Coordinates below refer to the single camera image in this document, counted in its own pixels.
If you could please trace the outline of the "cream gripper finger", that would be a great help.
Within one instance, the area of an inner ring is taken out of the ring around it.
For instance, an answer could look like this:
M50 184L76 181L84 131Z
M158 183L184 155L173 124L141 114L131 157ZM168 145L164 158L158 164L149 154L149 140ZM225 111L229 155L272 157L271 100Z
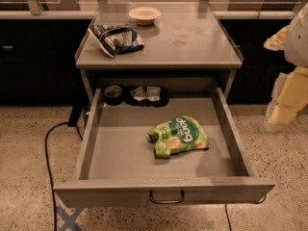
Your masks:
M266 111L267 128L283 128L308 105L308 68L297 66L289 74L280 73L274 83Z
M266 40L266 42L264 43L264 47L272 51L284 50L288 29L288 26L285 26L280 29L276 34Z

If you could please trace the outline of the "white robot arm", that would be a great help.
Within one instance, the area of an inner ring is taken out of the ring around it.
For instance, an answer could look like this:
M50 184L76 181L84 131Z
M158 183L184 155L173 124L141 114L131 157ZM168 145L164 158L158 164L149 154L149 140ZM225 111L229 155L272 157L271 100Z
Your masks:
M264 47L283 50L286 61L295 65L291 73L278 75L266 111L267 129L277 131L290 125L308 105L308 4L288 26L268 38Z

